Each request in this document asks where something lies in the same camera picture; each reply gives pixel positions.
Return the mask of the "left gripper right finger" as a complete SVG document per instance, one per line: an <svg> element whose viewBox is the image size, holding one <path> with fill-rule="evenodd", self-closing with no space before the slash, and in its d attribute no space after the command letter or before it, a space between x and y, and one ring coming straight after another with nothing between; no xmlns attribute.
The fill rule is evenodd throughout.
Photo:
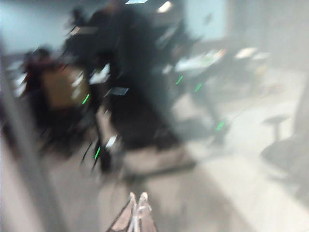
<svg viewBox="0 0 309 232"><path fill-rule="evenodd" d="M138 200L135 211L136 232L157 232L152 215L152 208L148 202L148 194L143 192Z"/></svg>

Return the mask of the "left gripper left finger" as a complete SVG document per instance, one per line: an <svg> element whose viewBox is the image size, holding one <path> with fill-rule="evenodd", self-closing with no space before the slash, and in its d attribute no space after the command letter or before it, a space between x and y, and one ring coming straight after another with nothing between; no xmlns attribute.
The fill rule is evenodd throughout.
<svg viewBox="0 0 309 232"><path fill-rule="evenodd" d="M118 213L110 227L107 229L107 232L131 232L133 229L130 228L130 226L132 224L136 206L136 196L133 192L131 192L128 202Z"/></svg>

